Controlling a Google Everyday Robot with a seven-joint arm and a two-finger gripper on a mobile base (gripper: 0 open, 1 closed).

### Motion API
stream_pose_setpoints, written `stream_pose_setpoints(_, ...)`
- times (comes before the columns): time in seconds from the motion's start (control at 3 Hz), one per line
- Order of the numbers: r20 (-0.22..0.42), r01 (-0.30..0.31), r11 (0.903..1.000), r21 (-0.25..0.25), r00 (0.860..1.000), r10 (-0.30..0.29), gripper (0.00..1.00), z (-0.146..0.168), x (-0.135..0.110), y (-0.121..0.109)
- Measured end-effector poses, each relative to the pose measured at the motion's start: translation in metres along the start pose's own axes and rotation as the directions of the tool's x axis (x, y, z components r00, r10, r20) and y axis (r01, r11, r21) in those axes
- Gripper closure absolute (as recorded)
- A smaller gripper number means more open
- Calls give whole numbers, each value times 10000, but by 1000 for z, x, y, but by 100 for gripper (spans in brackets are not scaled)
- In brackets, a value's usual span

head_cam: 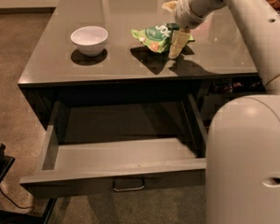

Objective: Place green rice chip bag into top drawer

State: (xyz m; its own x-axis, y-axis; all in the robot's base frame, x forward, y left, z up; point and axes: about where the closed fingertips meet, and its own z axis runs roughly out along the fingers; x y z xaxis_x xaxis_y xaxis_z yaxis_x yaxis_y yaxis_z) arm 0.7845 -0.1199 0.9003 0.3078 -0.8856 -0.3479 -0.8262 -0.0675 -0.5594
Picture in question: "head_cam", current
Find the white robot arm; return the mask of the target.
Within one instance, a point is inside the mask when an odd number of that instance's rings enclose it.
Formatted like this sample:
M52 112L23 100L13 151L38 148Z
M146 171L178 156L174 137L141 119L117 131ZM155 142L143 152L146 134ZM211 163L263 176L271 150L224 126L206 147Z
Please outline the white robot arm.
M206 147L206 223L280 224L280 15L266 0L177 0L182 34L228 7L267 92L234 99L213 117Z

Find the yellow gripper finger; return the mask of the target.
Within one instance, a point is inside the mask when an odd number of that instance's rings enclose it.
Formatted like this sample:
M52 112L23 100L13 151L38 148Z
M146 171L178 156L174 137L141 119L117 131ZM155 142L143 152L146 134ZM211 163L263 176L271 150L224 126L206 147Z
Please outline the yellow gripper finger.
M169 58L178 57L182 49L187 45L190 38L190 29L174 30L172 34L171 46L169 48Z
M169 1L169 2L163 3L161 7L164 10L169 11L170 13L174 14L175 13L176 4L177 4L176 1Z

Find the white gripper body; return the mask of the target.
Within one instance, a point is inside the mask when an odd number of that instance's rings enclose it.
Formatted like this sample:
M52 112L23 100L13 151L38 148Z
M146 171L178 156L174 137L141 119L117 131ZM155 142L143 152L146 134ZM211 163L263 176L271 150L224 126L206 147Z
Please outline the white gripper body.
M175 22L180 28L195 29L205 21L205 18L196 15L190 8L192 0L177 0L174 15Z

